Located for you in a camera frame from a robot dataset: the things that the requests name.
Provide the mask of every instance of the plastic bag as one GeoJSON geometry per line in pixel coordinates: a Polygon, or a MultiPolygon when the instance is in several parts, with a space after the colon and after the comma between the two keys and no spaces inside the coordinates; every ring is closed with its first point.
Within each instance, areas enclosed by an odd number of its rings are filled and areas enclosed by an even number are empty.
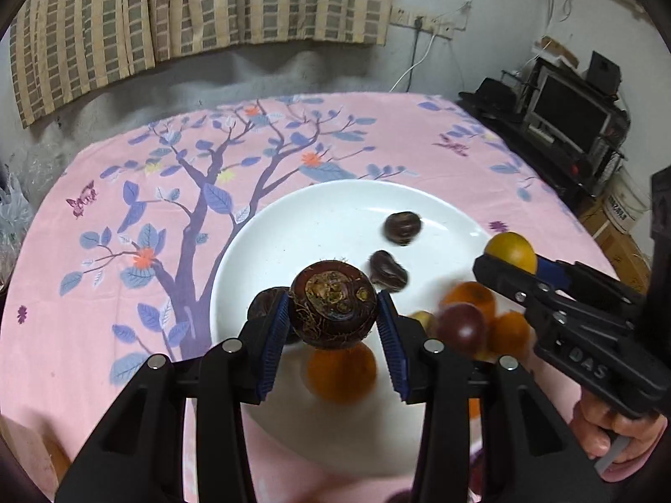
{"type": "Polygon", "coordinates": [[[9,175],[8,190],[0,189],[0,289],[9,282],[23,239],[35,217],[35,210],[13,174],[9,175]]]}

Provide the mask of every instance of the striped cloth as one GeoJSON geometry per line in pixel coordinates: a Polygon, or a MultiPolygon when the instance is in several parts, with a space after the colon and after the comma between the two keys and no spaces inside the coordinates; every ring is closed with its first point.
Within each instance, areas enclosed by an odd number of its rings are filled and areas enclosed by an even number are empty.
{"type": "Polygon", "coordinates": [[[11,25],[23,127],[157,63],[243,43],[383,44],[391,0],[26,0],[11,25]]]}

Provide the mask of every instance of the finger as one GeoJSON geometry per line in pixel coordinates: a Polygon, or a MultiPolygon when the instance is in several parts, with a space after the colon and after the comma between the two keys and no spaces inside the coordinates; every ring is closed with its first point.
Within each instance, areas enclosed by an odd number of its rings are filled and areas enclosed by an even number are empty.
{"type": "Polygon", "coordinates": [[[612,429],[620,435],[631,436],[639,440],[648,440],[656,438],[662,423],[660,415],[647,415],[638,420],[631,420],[618,414],[613,418],[612,429]]]}
{"type": "Polygon", "coordinates": [[[586,389],[583,389],[583,396],[579,403],[580,411],[588,422],[604,429],[612,429],[615,413],[610,406],[586,389]]]}
{"type": "Polygon", "coordinates": [[[608,435],[585,418],[579,405],[576,405],[569,426],[588,456],[602,457],[606,455],[611,447],[608,435]]]}

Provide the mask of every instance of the wall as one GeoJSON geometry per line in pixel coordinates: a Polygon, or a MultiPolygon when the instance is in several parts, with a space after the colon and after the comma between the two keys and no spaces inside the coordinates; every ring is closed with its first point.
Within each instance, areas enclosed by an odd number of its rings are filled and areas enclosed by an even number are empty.
{"type": "MultiPolygon", "coordinates": [[[[614,0],[573,0],[573,11],[562,22],[565,0],[555,0],[554,18],[547,32],[564,43],[589,66],[592,51],[622,69],[621,93],[632,116],[623,146],[627,171],[649,193],[650,176],[671,164],[671,54],[655,27],[636,18],[614,0]]],[[[650,217],[632,232],[643,253],[652,255],[650,217]]]]}
{"type": "MultiPolygon", "coordinates": [[[[465,0],[395,0],[408,8],[452,13],[465,0]]],[[[449,42],[437,38],[414,73],[414,92],[455,99],[487,75],[498,77],[528,59],[543,0],[473,0],[468,28],[449,42]]],[[[39,160],[58,176],[89,143],[151,120],[200,107],[300,92],[387,91],[409,66],[414,32],[392,26],[384,47],[283,43],[240,47],[161,65],[65,106],[23,130],[9,72],[8,37],[0,43],[0,161],[12,171],[39,160]]],[[[417,58],[429,35],[419,39],[417,58]]],[[[405,82],[399,90],[405,89],[405,82]]],[[[41,176],[32,172],[36,179],[41,176]]]]}

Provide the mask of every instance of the pink tablecloth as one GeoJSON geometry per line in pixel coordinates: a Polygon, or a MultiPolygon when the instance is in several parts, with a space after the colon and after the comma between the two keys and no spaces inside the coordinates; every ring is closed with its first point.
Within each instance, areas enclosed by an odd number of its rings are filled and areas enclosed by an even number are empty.
{"type": "MultiPolygon", "coordinates": [[[[612,273],[555,193],[445,100],[309,95],[179,115],[83,150],[45,199],[5,308],[3,414],[52,432],[74,457],[150,353],[179,360],[210,347],[212,280],[249,219],[282,195],[332,179],[423,189],[492,232],[521,233],[540,255],[612,273]]],[[[410,485],[409,477],[334,477],[251,421],[246,428],[260,503],[380,503],[410,485]]],[[[191,501],[192,448],[189,413],[191,501]]]]}

